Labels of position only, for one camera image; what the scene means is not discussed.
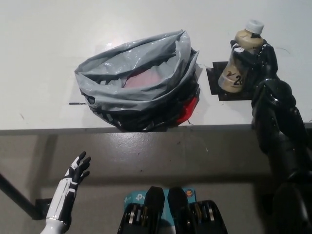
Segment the blue box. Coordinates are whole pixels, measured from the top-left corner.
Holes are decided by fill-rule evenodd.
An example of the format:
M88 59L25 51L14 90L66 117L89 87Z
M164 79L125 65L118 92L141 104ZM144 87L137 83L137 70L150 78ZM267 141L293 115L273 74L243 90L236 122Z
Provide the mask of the blue box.
M183 190L187 196L189 203L196 202L196 195L195 195L194 189L185 188ZM167 200L168 192L169 192L169 189L164 189L165 204L164 204L164 210L162 212L162 217L161 217L162 219L161 226L167 226L167 227L175 225L174 220L170 213L170 208L169 208L169 204ZM135 192L128 194L124 199L124 209L126 209L128 204L130 203L144 204L146 193L147 191L135 191Z

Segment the concrete floor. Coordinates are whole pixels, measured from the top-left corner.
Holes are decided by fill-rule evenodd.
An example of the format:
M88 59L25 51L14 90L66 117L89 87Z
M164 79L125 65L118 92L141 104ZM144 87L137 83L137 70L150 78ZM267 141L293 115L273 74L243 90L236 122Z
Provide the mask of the concrete floor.
M69 234L114 234L123 199L151 185L196 189L197 200L219 206L229 234L271 233L259 196L272 179L252 131L125 133L62 136L1 136L0 172L28 198L53 196L73 159L92 157ZM0 192L0 233L39 234L33 221Z

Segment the white bottle cap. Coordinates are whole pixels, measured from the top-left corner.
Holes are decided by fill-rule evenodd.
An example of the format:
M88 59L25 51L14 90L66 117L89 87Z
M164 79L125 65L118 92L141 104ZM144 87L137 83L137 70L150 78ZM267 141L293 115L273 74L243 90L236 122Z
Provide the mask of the white bottle cap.
M261 34L263 27L264 27L263 23L261 23L260 21L255 20L255 19L251 19L246 24L245 29L247 31L251 32L251 33Z

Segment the bottle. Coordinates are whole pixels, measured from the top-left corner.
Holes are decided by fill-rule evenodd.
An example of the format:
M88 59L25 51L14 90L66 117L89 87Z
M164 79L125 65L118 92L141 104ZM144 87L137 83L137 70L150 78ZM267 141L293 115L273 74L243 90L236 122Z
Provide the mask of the bottle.
M235 41L248 52L258 54L263 45L263 38L261 37L263 27L263 23L251 19L246 24L245 29L236 34ZM243 66L239 60L233 58L233 53L231 53L218 84L221 89L229 93L238 93L243 89L247 72L248 67Z

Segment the white table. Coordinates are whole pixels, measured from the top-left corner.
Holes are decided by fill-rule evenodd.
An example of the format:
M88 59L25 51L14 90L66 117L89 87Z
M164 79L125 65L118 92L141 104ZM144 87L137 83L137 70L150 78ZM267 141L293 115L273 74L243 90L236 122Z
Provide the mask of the white table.
M310 0L5 0L0 6L0 135L118 131L86 105L68 105L77 92L74 70L87 58L124 42L184 29L202 67L225 61L230 40L248 19L265 23L278 75L293 90L312 127ZM207 74L193 116L195 130L250 128L250 101L218 101Z

